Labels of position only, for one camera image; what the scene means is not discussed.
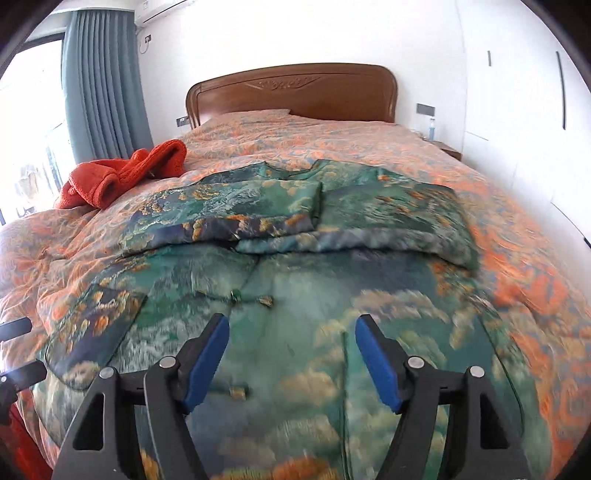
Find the wooden nightstand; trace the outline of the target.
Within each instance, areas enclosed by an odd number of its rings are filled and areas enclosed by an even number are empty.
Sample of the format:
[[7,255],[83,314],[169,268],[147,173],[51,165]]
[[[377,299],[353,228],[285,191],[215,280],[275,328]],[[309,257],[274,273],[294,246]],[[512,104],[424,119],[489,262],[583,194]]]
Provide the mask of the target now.
[[439,141],[439,140],[430,140],[426,135],[421,132],[416,132],[416,135],[419,136],[422,140],[436,146],[441,151],[446,153],[447,155],[451,156],[452,158],[462,161],[462,153],[453,147],[447,145],[446,143]]

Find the white wardrobe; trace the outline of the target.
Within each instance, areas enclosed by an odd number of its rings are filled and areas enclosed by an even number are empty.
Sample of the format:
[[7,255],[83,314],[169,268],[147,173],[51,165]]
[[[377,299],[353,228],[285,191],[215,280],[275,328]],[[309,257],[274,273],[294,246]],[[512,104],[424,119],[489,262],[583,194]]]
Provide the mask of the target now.
[[525,208],[556,208],[590,235],[590,92],[569,54],[521,1],[459,1],[466,132],[480,168]]

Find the orange fleece garment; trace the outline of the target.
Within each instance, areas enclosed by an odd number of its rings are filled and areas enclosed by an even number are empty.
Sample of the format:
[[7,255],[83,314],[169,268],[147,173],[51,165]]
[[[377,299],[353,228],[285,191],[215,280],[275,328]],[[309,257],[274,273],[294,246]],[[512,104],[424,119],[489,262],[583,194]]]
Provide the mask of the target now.
[[109,207],[144,179],[179,177],[184,173],[186,145],[168,140],[151,150],[138,149],[129,159],[101,159],[79,164],[62,186],[55,207]]

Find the grey wall switch panel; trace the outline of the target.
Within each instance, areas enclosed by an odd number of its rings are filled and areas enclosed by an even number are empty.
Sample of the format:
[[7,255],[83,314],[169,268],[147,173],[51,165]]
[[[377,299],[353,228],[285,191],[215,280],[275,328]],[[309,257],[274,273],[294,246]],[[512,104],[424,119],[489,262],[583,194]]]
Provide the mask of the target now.
[[425,115],[425,116],[429,116],[429,117],[434,117],[436,114],[436,108],[431,105],[418,103],[416,105],[416,113],[418,115]]

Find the brown wooden headboard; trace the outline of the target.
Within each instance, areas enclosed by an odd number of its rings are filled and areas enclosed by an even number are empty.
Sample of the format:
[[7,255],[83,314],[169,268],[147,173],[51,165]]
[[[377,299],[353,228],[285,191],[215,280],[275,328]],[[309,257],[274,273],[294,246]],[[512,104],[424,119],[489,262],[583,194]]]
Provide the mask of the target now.
[[193,128],[226,113],[287,109],[318,120],[394,122],[398,84],[383,66],[310,63],[238,72],[194,84],[185,107]]

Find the small bottle on nightstand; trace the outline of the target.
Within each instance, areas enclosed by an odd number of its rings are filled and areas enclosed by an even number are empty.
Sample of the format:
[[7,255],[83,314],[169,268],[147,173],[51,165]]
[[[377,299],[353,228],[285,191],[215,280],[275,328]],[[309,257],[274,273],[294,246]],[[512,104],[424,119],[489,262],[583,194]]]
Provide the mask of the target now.
[[435,130],[436,130],[436,119],[435,117],[431,117],[430,121],[429,121],[429,134],[428,134],[428,140],[429,141],[434,141],[435,140]]

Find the orange floral bed quilt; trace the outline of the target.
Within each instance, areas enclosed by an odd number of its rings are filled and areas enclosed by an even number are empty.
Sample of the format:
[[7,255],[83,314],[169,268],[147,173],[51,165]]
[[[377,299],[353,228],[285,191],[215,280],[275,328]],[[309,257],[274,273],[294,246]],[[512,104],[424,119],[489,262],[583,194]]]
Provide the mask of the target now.
[[[550,468],[537,479],[589,477],[590,307],[569,284],[538,226],[493,183],[391,123],[263,110],[222,115],[178,140],[187,149],[179,177],[144,179],[105,209],[54,208],[2,228],[1,318],[28,317],[33,326],[2,347],[5,366],[33,359],[47,366],[42,351],[57,324],[92,279],[121,256],[123,225],[149,195],[259,163],[287,171],[318,161],[372,166],[457,194],[483,256],[478,284],[508,314],[548,427]],[[63,441],[50,438],[35,409],[34,391],[43,382],[23,392],[17,408],[25,450],[54,466]]]

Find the green patterned silk garment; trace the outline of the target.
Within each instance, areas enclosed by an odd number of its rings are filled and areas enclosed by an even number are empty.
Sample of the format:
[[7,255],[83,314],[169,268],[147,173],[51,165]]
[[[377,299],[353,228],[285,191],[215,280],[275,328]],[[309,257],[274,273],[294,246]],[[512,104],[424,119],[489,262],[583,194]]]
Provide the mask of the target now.
[[551,441],[506,311],[477,281],[483,256],[450,188],[356,163],[266,163],[146,197],[121,256],[69,307],[43,348],[34,406],[61,443],[98,370],[149,367],[216,312],[230,338],[187,419],[208,474],[373,479],[400,418],[356,347],[356,318],[435,368],[483,367],[532,474]]

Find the blue-grey curtain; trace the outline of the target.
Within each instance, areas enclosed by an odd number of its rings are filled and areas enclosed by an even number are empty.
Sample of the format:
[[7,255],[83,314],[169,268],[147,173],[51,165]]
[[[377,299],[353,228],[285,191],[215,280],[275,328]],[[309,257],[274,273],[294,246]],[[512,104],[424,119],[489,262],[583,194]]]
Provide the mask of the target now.
[[76,163],[128,159],[140,148],[153,147],[132,13],[73,12],[65,31],[61,67]]

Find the white air conditioner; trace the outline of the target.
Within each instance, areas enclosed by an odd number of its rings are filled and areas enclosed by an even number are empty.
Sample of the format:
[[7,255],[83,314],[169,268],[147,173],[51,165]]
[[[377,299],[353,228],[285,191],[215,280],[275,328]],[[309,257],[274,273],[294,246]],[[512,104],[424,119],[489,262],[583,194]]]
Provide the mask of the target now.
[[190,0],[141,0],[134,9],[134,24],[145,27],[148,23],[159,20],[173,11],[190,6]]

